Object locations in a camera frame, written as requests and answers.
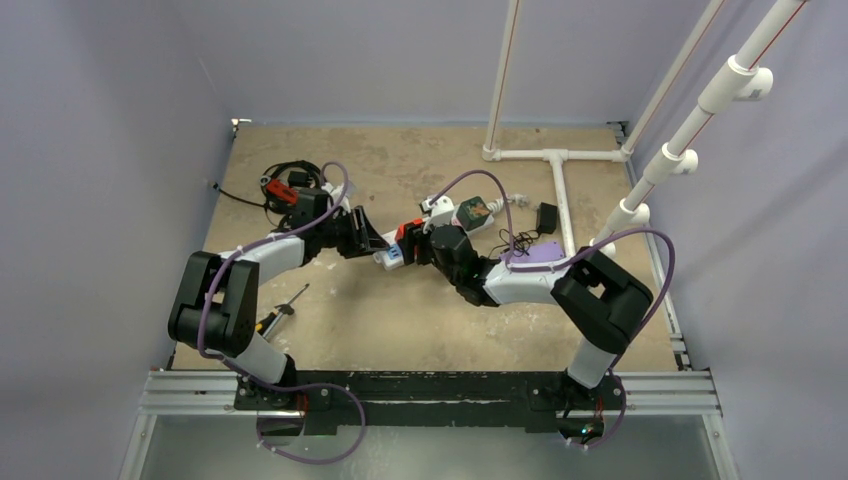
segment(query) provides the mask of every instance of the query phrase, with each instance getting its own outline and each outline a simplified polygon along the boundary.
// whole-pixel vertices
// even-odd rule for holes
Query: gray wall
[[[704,66],[681,85],[694,84],[639,148],[637,171],[771,3],[731,4],[696,59]],[[845,478],[848,468],[846,16],[845,2],[810,2],[762,61],[775,72],[771,96],[716,117],[693,144],[700,170],[649,202],[678,247],[681,327],[695,365],[712,368],[747,479]]]
[[[0,8],[0,478],[117,477],[227,117],[167,2]]]
[[[231,116],[485,122],[507,0],[175,0]],[[504,119],[633,119],[706,0],[532,0]]]

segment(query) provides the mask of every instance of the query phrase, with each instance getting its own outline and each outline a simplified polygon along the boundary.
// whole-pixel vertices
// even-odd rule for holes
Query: white plastic part
[[[456,210],[453,201],[446,196],[442,196],[441,198],[436,200],[435,203],[431,203],[428,200],[427,206],[427,210],[429,210],[429,216],[424,221],[425,232],[429,232],[430,230],[440,225],[449,224],[451,217],[453,216],[453,212],[454,210]]]
[[[333,184],[327,182],[321,186],[321,190],[324,190],[325,192],[330,194],[330,199],[332,200],[332,203],[338,202],[339,197],[342,196],[342,185],[334,187]],[[342,209],[344,209],[344,211],[346,212],[350,212],[350,200],[348,199],[351,195],[353,195],[355,191],[356,186],[350,181],[348,181],[347,193],[345,193],[345,198],[342,200]]]
[[[687,149],[683,152],[683,159],[674,167],[671,173],[674,175],[690,175],[698,170],[698,153],[695,150]]]
[[[566,372],[580,385],[595,388],[601,383],[615,357],[614,353],[605,352],[583,338]]]
[[[759,67],[757,73],[741,90],[736,92],[733,100],[740,102],[756,102],[766,98],[774,85],[774,74],[771,70]]]
[[[789,19],[801,8],[805,0],[777,0],[771,9],[763,17],[762,21],[757,25],[757,28],[751,33],[742,47],[739,48],[739,53],[736,54],[736,60],[742,67],[751,69],[756,66],[754,62],[758,62],[763,52],[769,45],[772,44],[775,37],[780,33],[783,27],[789,22]]]
[[[627,159],[621,150],[566,150],[566,160],[606,160],[610,162],[624,162]]]
[[[657,86],[657,90],[648,102],[648,106],[645,107],[645,111],[642,112],[639,120],[636,121],[636,125],[630,131],[627,141],[621,146],[621,151],[625,157],[629,157],[633,154],[636,144],[642,137],[642,132],[645,130],[645,127],[651,119],[653,119],[657,108],[659,108],[668,91],[671,89],[672,85],[674,85],[674,82],[679,77],[681,70],[683,70],[686,66],[686,62],[688,62],[691,58],[692,52],[700,43],[700,40],[706,33],[707,29],[713,23],[713,20],[716,15],[718,15],[718,11],[724,2],[725,0],[710,0],[710,3],[704,9],[704,13],[701,14],[701,18],[698,19],[698,23],[695,24],[692,32],[689,33],[689,37],[687,37],[686,41],[683,42],[683,46],[680,47],[680,51],[677,52],[677,57],[675,57],[659,86]]]
[[[554,188],[557,193],[557,210],[559,211],[559,228],[562,231],[562,241],[565,248],[565,256],[573,257],[577,254],[574,246],[574,230],[571,225],[571,212],[568,209],[568,195],[565,192],[565,178],[562,174],[563,156],[560,150],[546,150],[551,170],[554,174]]]
[[[275,384],[283,378],[287,359],[284,354],[274,350],[262,335],[253,332],[247,348],[238,357],[229,360],[259,380]]]
[[[272,233],[269,237],[280,236],[280,233]],[[282,240],[256,247],[238,260],[249,260],[259,264],[259,285],[277,275],[303,264],[304,243],[298,237],[287,237]],[[235,250],[221,252],[223,258],[229,258]]]
[[[607,221],[604,224],[603,228],[595,238],[592,239],[590,245],[594,245],[595,242],[600,242],[605,238],[609,237],[613,233],[623,230],[625,227],[631,224],[644,224],[650,220],[651,212],[647,205],[644,203],[640,203],[635,209],[627,208],[627,199],[622,198],[618,202],[618,206],[616,206],[609,217],[607,217]],[[608,257],[612,257],[615,255],[615,250],[613,247],[611,250],[612,255],[608,254],[604,249],[607,247],[602,247],[601,251],[604,252],[604,255]]]
[[[489,149],[489,148],[486,148],[486,146],[484,145],[483,146],[483,160],[485,160],[487,162],[497,162],[498,160],[500,160],[500,158],[495,158],[496,152],[497,152],[497,149],[494,149],[494,150]]]
[[[495,91],[492,94],[492,107],[489,110],[489,126],[486,129],[486,140],[483,142],[483,159],[499,160],[495,158],[495,137],[498,134],[498,124],[503,113],[504,95],[506,93],[506,79],[509,71],[509,59],[514,51],[515,33],[518,28],[518,14],[520,11],[520,0],[509,0],[509,8],[506,13],[506,24],[501,41],[501,55],[498,59],[498,73],[495,77]]]
[[[506,196],[506,199],[509,203],[515,205],[518,208],[524,208],[530,205],[530,199],[527,197],[527,195],[522,195],[520,193],[510,193]],[[492,200],[491,202],[486,204],[486,208],[488,208],[489,211],[492,212],[492,215],[501,213],[501,211],[503,211],[503,198],[496,198]]]
[[[377,252],[371,256],[375,262],[382,265],[386,270],[394,270],[403,266],[403,255],[396,250],[395,234],[397,234],[397,230],[392,230],[381,235],[390,247],[388,250]]]
[[[544,150],[496,150],[495,160],[544,160]]]
[[[621,150],[567,150],[564,148],[495,150],[493,160],[547,160],[553,154],[558,154],[563,160],[603,160],[610,162],[627,160]]]
[[[596,240],[594,238],[589,240],[589,246],[590,247],[594,246],[595,243],[596,243]],[[608,243],[608,244],[604,245],[603,247],[601,247],[601,253],[603,253],[604,255],[606,255],[606,256],[608,256],[612,259],[615,259],[615,255],[616,255],[615,243]]]
[[[641,203],[636,207],[636,215],[630,219],[631,225],[644,225],[651,221],[651,207],[647,203]]]
[[[512,272],[504,262],[500,262],[486,275],[483,289],[499,305],[516,302],[557,305],[556,300],[551,296],[551,289],[554,287],[554,282],[566,271],[568,270],[549,273]]]
[[[668,176],[671,175],[682,161],[683,157],[671,153],[668,150],[668,143],[665,143],[648,163],[648,166],[645,167],[642,176],[652,185],[659,185],[668,179]]]
[[[742,90],[756,73],[755,70],[740,66],[736,63],[736,55],[731,55],[698,96],[698,105],[705,112],[712,114],[725,111],[736,93]]]

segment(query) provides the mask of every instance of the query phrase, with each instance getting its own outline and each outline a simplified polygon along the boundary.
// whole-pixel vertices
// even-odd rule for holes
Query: black cable
[[[270,223],[274,227],[278,227],[288,223],[289,217],[291,216],[292,205],[285,203],[273,193],[268,192],[267,185],[268,183],[270,183],[271,180],[279,179],[283,175],[283,173],[292,169],[300,169],[306,172],[306,174],[309,176],[310,188],[320,188],[321,169],[318,168],[318,166],[314,163],[308,162],[306,160],[295,160],[293,162],[275,163],[274,165],[271,165],[270,167],[265,169],[265,171],[262,173],[261,178],[266,179],[266,181],[260,181],[259,183],[259,191],[262,192],[262,196],[265,197],[264,203],[253,202],[233,195],[222,189],[218,182],[214,182],[212,184],[212,188],[217,190],[221,193],[221,195],[224,195],[227,198],[230,198],[240,203],[244,203],[245,205],[264,209],[265,218],[268,219],[268,223]],[[268,215],[268,212],[275,213],[277,215],[282,215],[282,218],[277,223],[274,223],[274,221]]]
[[[513,240],[513,246],[515,248],[514,256],[523,257],[527,255],[528,249],[530,248],[536,240],[539,239],[542,235],[536,230],[527,230],[526,232],[520,232],[515,235],[515,239]],[[503,248],[504,250],[500,253],[504,253],[509,249],[509,230],[502,228],[498,231],[498,238],[501,239],[502,244],[496,245],[492,247],[492,250],[489,252],[489,256],[487,258],[491,259],[492,254],[495,253],[495,250],[499,248]]]
[[[232,193],[227,192],[226,190],[221,188],[220,185],[218,185],[218,182],[213,183],[212,188],[217,190],[218,192],[220,192],[221,195],[223,195],[227,198],[232,198],[233,200],[235,200],[237,202],[245,203],[247,205],[252,205],[254,207],[265,208],[265,205],[263,205],[261,203],[251,202],[250,200],[245,200],[241,197],[237,197],[237,196],[233,195]]]
[[[309,185],[310,188],[320,188],[321,169],[318,168],[318,166],[314,163],[308,162],[306,160],[295,160],[294,162],[276,163],[266,168],[265,172],[262,174],[262,177],[267,177],[271,180],[279,179],[287,170],[295,168],[306,172],[306,174],[309,176],[309,179],[311,180],[311,184]],[[287,216],[290,210],[290,206],[282,202],[273,193],[269,193],[267,189],[267,184],[260,183],[259,190],[262,192],[262,195],[265,196],[265,208],[271,210],[273,213],[276,213],[278,215]]]

